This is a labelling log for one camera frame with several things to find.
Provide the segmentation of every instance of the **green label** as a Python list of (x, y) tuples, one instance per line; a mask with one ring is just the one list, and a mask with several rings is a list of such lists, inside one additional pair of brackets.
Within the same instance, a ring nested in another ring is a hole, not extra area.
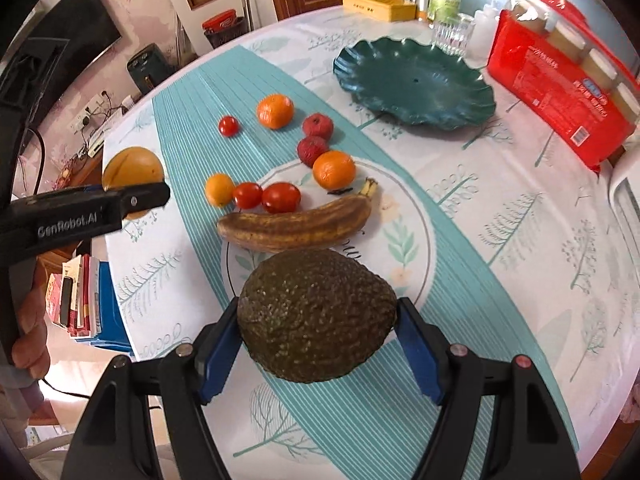
[(435, 20), (438, 9), (445, 9), (447, 16), (456, 15), (460, 9), (460, 0), (429, 0), (427, 17), (431, 21)]

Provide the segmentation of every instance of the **avocado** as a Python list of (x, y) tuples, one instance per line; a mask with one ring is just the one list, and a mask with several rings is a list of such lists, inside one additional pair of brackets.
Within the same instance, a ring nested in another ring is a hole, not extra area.
[(238, 300), (249, 354), (297, 383), (342, 377), (382, 346), (396, 294), (363, 264), (325, 250), (284, 251), (261, 262)]

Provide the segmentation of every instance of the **banana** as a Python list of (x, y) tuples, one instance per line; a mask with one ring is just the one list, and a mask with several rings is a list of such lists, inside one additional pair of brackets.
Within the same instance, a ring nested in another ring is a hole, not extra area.
[(377, 187), (368, 178), (358, 194), (307, 211), (229, 213), (218, 220), (218, 234), (229, 243), (266, 253), (333, 247), (362, 229), (371, 215), (371, 197)]

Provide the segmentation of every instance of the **wooden floor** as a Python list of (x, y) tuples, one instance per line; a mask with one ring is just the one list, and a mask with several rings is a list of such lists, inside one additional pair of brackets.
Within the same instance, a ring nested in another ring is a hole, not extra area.
[(617, 420), (596, 456), (582, 472), (582, 480), (602, 480), (625, 449), (626, 443), (629, 442), (638, 425), (640, 422), (623, 424)]

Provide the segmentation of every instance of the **finger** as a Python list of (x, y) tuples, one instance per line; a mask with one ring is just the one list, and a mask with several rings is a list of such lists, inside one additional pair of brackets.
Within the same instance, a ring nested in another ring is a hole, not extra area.
[(44, 319), (47, 311), (45, 293), (41, 287), (34, 288), (27, 297), (24, 298), (22, 306), (18, 309), (16, 317), (22, 331), (29, 333), (36, 323)]
[(49, 355), (49, 351), (45, 349), (42, 355), (38, 357), (29, 368), (31, 377), (34, 379), (43, 379), (47, 375), (50, 366), (51, 356)]
[(14, 343), (12, 357), (18, 368), (29, 368), (47, 347), (47, 324), (40, 320), (33, 329)]
[(47, 284), (47, 269), (40, 260), (36, 260), (36, 268), (33, 271), (33, 286), (31, 288), (42, 287)]

